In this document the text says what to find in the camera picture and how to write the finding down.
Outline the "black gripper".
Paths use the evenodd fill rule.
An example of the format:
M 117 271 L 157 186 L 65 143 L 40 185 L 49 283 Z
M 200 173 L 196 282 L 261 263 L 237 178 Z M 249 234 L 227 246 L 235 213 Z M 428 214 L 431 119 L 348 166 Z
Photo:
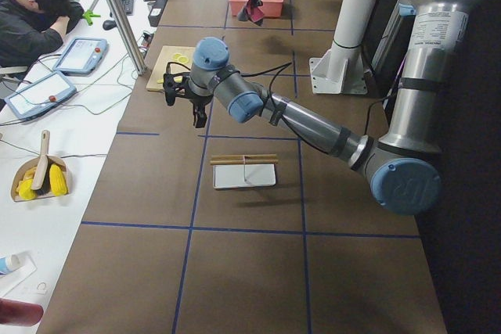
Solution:
M 188 99 L 193 104 L 193 126 L 196 128 L 204 128 L 207 123 L 205 108 L 212 101 L 213 96 L 191 94 L 188 96 Z

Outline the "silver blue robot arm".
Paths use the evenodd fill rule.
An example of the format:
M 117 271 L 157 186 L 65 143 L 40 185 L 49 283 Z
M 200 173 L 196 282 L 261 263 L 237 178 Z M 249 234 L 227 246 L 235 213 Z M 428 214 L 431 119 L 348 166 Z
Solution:
M 442 180 L 433 166 L 441 152 L 435 141 L 438 93 L 447 81 L 471 11 L 482 0 L 398 0 L 401 16 L 413 17 L 401 72 L 388 98 L 394 102 L 388 131 L 379 139 L 357 135 L 317 113 L 250 82 L 229 62 L 219 38 L 196 46 L 182 81 L 193 103 L 195 125 L 217 99 L 236 121 L 264 117 L 311 147 L 345 161 L 369 183 L 374 199 L 397 214 L 415 215 L 435 205 Z

